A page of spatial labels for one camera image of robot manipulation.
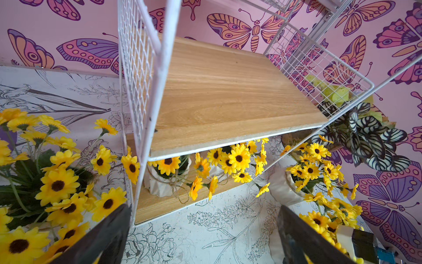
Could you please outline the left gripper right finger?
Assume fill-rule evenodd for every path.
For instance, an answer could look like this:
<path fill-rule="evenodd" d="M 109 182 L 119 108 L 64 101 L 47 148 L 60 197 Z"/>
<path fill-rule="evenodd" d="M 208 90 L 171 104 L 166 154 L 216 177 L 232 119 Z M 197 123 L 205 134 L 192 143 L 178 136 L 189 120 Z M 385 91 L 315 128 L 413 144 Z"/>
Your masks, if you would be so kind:
<path fill-rule="evenodd" d="M 306 264 L 308 258 L 314 264 L 354 263 L 285 205 L 280 208 L 277 226 L 285 264 Z"/>

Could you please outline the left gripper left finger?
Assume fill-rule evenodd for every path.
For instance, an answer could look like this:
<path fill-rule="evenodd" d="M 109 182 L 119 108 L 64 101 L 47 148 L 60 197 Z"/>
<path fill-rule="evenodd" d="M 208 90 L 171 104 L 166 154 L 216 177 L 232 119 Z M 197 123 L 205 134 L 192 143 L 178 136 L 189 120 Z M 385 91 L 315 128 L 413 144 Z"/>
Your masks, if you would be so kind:
<path fill-rule="evenodd" d="M 119 264 L 130 229 L 131 207 L 120 205 L 52 264 Z"/>

